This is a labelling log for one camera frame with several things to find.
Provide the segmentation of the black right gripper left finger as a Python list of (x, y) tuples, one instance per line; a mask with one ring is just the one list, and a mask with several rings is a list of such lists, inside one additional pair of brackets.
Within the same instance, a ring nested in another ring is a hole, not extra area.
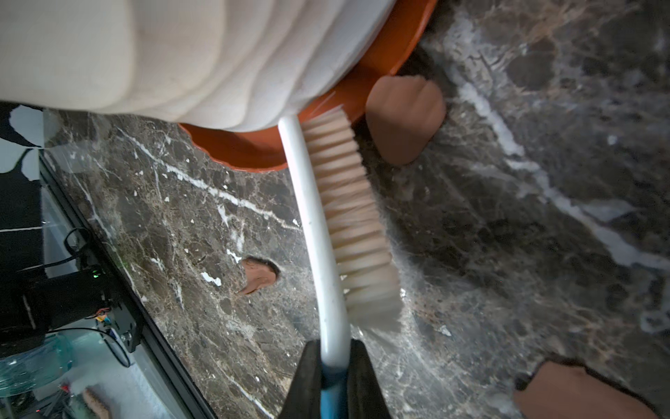
[(320, 419), (322, 363), (320, 340), (305, 344), (278, 419)]

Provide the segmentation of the white wavy ceramic pot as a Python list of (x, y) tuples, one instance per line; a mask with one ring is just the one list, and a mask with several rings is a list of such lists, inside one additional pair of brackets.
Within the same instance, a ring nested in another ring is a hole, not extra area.
[(1, 98), (232, 132), (332, 88), (390, 1), (4, 1)]

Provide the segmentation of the blue white scrub brush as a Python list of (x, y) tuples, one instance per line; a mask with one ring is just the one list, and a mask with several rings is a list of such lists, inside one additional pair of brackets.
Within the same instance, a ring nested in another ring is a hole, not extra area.
[(278, 130), (296, 195), (319, 314), (321, 418), (349, 418), (352, 329), (400, 330), (400, 274), (347, 114)]

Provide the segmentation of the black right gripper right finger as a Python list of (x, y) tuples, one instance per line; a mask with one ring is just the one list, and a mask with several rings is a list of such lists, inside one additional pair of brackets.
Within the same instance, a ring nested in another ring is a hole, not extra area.
[(370, 356), (361, 340), (351, 340), (347, 370), (347, 410), (352, 419), (391, 419)]

